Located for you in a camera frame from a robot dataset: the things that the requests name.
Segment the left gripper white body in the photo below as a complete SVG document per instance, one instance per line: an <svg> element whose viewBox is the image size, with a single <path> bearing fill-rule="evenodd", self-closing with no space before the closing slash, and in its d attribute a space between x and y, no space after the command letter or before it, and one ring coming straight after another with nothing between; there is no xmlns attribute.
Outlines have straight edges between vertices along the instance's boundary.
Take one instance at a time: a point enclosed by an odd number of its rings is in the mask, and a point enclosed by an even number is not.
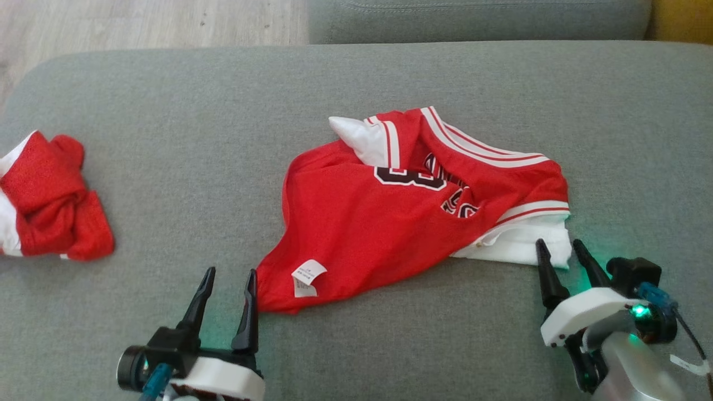
<svg viewBox="0 0 713 401"><path fill-rule="evenodd" d="M180 368L167 385L168 400L263 400L257 350L180 352Z"/></svg>

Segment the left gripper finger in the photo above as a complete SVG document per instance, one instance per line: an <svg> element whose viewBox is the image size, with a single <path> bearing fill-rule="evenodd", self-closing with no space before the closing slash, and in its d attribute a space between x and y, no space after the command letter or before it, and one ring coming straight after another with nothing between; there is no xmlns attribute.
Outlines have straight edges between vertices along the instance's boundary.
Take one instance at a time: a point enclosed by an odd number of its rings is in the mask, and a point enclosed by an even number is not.
<svg viewBox="0 0 713 401"><path fill-rule="evenodd" d="M251 269L243 292L244 305L238 330L232 340L235 353L257 353L259 350L257 271Z"/></svg>
<svg viewBox="0 0 713 401"><path fill-rule="evenodd" d="M181 322L177 325L179 330L188 330L194 335L199 334L203 325L207 300L209 300L212 295L215 279L216 267L209 267L201 280L201 284L198 285L198 289L194 293L193 299L189 303L183 319L181 319Z"/></svg>

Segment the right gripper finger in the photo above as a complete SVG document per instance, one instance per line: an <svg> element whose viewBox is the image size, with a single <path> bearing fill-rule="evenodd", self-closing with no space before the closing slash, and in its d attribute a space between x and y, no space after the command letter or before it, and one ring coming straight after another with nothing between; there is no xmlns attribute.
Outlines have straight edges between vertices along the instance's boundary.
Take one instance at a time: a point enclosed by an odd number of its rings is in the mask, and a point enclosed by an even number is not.
<svg viewBox="0 0 713 401"><path fill-rule="evenodd" d="M570 297L570 292L559 280L557 272L551 263L551 254L544 239L537 239L536 253L540 293L543 307L545 307L543 321L545 321L562 301Z"/></svg>
<svg viewBox="0 0 713 401"><path fill-rule="evenodd" d="M573 251L579 264L585 269L591 287L611 287L611 279L609 279L608 274L588 251L581 239L574 239Z"/></svg>

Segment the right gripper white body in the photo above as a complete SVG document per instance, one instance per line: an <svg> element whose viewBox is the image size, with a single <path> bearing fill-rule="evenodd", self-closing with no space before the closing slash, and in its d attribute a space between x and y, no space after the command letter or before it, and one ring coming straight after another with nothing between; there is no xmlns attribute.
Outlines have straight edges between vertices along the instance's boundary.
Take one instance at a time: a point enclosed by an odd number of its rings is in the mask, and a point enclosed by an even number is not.
<svg viewBox="0 0 713 401"><path fill-rule="evenodd" d="M649 311L649 302L594 287L563 300L540 334L568 354L582 393L648 394L649 347L635 333L639 310Z"/></svg>

